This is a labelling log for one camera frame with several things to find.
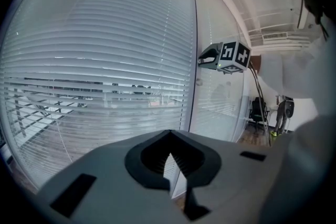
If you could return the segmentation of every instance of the white wall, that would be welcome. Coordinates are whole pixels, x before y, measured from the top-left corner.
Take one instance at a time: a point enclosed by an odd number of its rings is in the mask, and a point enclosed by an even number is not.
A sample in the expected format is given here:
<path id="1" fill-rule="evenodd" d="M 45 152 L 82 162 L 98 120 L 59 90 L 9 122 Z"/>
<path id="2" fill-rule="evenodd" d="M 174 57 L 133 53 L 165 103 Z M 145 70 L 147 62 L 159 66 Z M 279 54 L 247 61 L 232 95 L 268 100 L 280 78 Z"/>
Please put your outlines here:
<path id="1" fill-rule="evenodd" d="M 251 72 L 248 70 L 245 74 L 248 77 L 248 83 L 250 87 L 250 97 L 254 100 L 255 97 L 258 97 L 257 88 L 253 79 Z M 268 87 L 261 77 L 258 77 L 262 92 L 264 94 L 264 99 L 267 105 L 268 110 L 271 110 L 271 117 L 269 120 L 270 126 L 275 126 L 276 124 L 276 116 L 277 112 L 275 109 L 277 108 L 276 103 L 276 95 L 278 94 L 275 90 Z M 288 130 L 294 131 L 297 127 L 303 125 L 304 123 L 314 119 L 318 113 L 315 107 L 315 104 L 312 99 L 294 99 L 295 108 L 294 114 L 290 119 Z"/>

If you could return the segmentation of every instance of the black rectangular slot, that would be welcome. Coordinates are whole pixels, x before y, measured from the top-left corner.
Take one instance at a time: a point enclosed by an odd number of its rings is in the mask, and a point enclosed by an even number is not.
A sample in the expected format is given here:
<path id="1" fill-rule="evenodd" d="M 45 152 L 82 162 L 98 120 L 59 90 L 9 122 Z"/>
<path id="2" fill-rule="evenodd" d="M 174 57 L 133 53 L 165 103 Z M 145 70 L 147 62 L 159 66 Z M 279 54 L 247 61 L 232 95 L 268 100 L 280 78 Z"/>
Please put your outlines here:
<path id="1" fill-rule="evenodd" d="M 50 207 L 69 218 L 97 178 L 81 174 Z"/>
<path id="2" fill-rule="evenodd" d="M 253 153 L 250 151 L 243 151 L 240 155 L 246 158 L 255 159 L 256 161 L 260 162 L 263 162 L 264 159 L 266 158 L 266 155 Z"/>

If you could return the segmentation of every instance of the white panel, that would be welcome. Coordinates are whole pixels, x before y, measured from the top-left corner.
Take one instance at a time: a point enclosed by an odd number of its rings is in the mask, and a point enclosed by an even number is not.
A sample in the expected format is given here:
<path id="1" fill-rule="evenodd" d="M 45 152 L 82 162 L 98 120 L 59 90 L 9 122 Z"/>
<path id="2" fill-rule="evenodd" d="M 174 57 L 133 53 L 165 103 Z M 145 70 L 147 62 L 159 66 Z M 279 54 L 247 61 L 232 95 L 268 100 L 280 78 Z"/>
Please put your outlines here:
<path id="1" fill-rule="evenodd" d="M 212 43 L 239 39 L 233 15 L 222 0 L 196 0 L 198 55 Z M 197 68 L 192 133 L 220 140 L 234 137 L 243 93 L 243 74 Z"/>
<path id="2" fill-rule="evenodd" d="M 2 47 L 9 146 L 41 186 L 90 150 L 187 130 L 195 0 L 23 0 Z"/>

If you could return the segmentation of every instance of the black chair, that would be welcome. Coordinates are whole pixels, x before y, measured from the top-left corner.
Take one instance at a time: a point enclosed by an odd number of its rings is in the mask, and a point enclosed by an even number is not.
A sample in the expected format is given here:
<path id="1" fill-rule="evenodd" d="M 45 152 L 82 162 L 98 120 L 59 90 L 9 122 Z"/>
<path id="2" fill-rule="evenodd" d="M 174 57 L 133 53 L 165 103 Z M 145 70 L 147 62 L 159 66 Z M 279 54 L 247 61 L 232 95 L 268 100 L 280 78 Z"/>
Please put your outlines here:
<path id="1" fill-rule="evenodd" d="M 269 110 L 267 110 L 266 103 L 264 102 L 263 98 L 261 99 L 261 106 L 263 109 L 263 116 L 264 119 L 267 119 Z M 260 104 L 259 104 L 259 97 L 256 97 L 255 100 L 252 102 L 252 109 L 250 109 L 249 119 L 252 119 L 252 124 L 255 127 L 255 133 L 258 131 L 258 123 L 263 122 L 263 118 L 261 116 Z"/>

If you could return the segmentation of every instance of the office chair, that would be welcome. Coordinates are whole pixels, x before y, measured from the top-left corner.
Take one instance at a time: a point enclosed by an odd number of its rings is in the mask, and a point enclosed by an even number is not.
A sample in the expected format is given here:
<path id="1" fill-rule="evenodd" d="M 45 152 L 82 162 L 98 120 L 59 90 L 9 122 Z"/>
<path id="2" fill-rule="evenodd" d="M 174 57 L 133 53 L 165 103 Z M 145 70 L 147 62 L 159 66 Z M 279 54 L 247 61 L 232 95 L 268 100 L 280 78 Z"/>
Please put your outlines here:
<path id="1" fill-rule="evenodd" d="M 261 106 L 263 109 L 263 116 L 264 116 L 264 120 L 267 119 L 269 110 L 267 110 L 266 107 L 266 103 L 264 102 L 264 99 L 261 99 Z M 255 134 L 258 131 L 258 123 L 259 122 L 263 122 L 263 118 L 261 116 L 261 111 L 260 111 L 260 104 L 259 104 L 259 97 L 256 97 L 255 100 L 252 102 L 252 109 L 250 109 L 250 115 L 249 115 L 249 119 L 253 120 L 253 124 L 255 127 Z"/>

